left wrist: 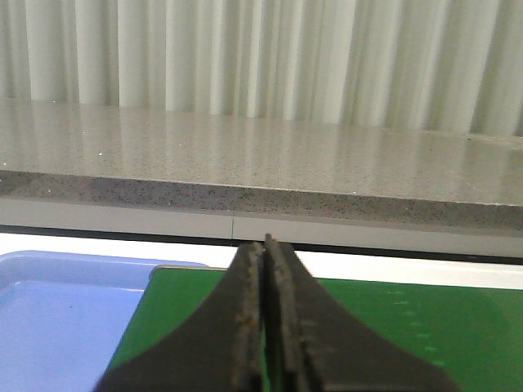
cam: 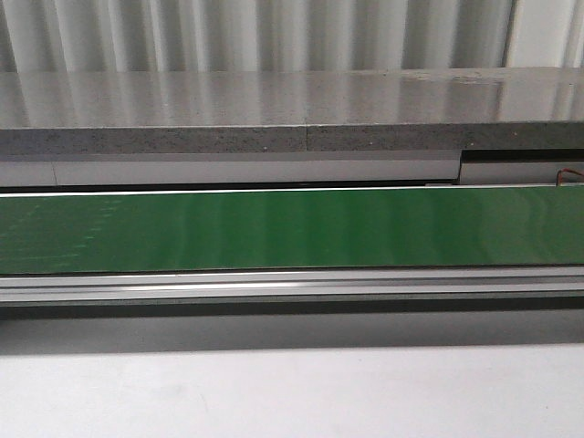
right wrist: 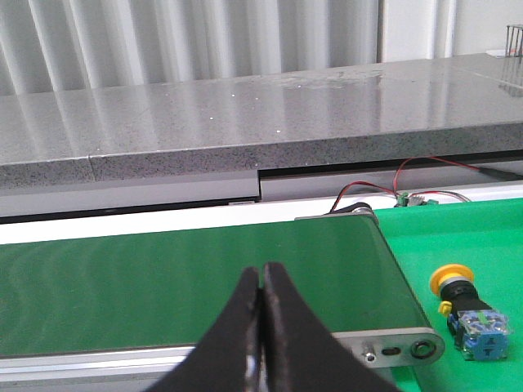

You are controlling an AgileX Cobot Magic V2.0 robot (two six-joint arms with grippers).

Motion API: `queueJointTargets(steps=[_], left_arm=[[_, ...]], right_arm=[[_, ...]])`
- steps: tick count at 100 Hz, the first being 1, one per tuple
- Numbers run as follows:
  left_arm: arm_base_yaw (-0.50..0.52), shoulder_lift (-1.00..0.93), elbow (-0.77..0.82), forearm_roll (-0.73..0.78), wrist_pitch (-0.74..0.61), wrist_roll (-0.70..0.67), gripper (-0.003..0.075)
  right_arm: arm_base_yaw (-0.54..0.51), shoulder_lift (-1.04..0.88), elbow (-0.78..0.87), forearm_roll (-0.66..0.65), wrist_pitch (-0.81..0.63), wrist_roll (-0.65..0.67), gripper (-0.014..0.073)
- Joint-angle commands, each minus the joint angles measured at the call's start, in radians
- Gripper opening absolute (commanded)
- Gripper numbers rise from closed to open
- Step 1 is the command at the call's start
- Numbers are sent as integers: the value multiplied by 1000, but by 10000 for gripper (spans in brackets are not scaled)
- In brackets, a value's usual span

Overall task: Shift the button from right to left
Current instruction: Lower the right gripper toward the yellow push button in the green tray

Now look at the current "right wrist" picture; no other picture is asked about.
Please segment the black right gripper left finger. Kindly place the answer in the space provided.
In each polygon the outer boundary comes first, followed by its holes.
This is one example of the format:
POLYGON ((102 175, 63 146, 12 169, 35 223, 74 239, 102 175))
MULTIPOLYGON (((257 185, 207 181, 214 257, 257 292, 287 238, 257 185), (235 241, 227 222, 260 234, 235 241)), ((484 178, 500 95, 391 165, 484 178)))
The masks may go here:
POLYGON ((240 275, 226 306, 189 355, 148 391, 257 391, 260 383, 258 271, 240 275))

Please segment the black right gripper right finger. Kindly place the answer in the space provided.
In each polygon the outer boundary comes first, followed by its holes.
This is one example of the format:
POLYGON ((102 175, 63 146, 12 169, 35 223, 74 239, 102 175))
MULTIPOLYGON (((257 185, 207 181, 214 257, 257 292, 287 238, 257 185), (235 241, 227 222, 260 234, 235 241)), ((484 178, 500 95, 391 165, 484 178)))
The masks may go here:
POLYGON ((397 391, 332 336, 277 262, 264 266, 264 333, 270 391, 397 391))

